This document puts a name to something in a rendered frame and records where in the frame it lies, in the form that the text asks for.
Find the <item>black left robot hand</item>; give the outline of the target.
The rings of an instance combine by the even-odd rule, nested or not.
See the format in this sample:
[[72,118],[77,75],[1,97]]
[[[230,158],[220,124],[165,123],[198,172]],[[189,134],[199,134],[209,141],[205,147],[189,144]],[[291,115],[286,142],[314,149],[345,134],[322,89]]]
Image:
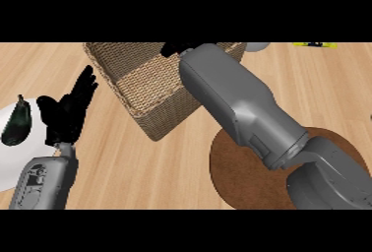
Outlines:
[[72,90],[60,100],[41,95],[37,98],[37,105],[41,111],[41,120],[46,125],[46,144],[74,144],[80,138],[85,111],[91,102],[93,94],[99,84],[93,75],[93,67],[85,66]]

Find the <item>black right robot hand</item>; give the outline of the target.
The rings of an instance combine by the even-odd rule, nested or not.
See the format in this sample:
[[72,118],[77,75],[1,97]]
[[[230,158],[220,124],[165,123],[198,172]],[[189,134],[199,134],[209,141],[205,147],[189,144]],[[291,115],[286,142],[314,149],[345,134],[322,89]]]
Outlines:
[[214,42],[165,42],[159,53],[168,58],[174,53],[183,56],[196,48],[217,48],[217,44]]

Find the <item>tan wicker basket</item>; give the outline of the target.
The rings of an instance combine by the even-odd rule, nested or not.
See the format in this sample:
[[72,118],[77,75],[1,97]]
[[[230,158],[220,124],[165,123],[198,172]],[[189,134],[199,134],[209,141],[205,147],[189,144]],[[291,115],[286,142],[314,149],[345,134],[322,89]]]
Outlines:
[[158,141],[199,108],[164,42],[84,42],[84,52],[147,137]]

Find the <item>round brown cutting board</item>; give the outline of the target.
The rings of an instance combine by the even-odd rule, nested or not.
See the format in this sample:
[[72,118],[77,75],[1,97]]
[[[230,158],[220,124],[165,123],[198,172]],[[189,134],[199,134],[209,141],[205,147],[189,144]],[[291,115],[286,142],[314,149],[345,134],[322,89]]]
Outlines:
[[308,129],[310,142],[285,168],[266,168],[254,150],[221,131],[211,145],[209,173],[226,203],[239,210],[372,210],[372,175],[345,138]]

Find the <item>dark eggplant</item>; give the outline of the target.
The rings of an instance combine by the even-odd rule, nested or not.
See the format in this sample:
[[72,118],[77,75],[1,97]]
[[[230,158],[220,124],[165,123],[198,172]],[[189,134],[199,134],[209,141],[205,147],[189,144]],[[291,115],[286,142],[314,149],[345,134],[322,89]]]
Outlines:
[[31,105],[23,96],[18,95],[18,102],[1,133],[1,143],[13,147],[28,138],[32,128]]

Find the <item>white plate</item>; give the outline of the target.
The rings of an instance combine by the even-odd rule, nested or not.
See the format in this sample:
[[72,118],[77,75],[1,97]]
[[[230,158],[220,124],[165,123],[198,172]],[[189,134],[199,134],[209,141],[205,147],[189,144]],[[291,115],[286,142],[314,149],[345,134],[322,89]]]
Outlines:
[[19,180],[23,167],[32,158],[50,157],[54,148],[46,145],[47,126],[41,121],[41,113],[37,100],[28,98],[31,105],[32,128],[26,140],[16,146],[1,143],[1,133],[6,127],[16,103],[10,103],[0,109],[0,192],[12,189]]

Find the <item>pale grey round object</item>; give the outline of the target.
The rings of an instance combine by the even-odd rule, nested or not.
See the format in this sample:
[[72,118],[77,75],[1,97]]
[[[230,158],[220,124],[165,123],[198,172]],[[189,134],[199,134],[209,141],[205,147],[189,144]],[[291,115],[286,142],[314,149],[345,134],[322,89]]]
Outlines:
[[257,52],[269,46],[269,42],[249,42],[245,46],[246,52]]

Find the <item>yellow and black object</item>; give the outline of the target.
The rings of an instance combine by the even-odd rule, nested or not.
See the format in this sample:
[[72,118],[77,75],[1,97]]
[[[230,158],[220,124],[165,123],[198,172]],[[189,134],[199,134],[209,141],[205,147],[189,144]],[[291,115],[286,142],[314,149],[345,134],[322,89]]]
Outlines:
[[292,42],[292,44],[295,46],[336,48],[336,43],[333,42]]

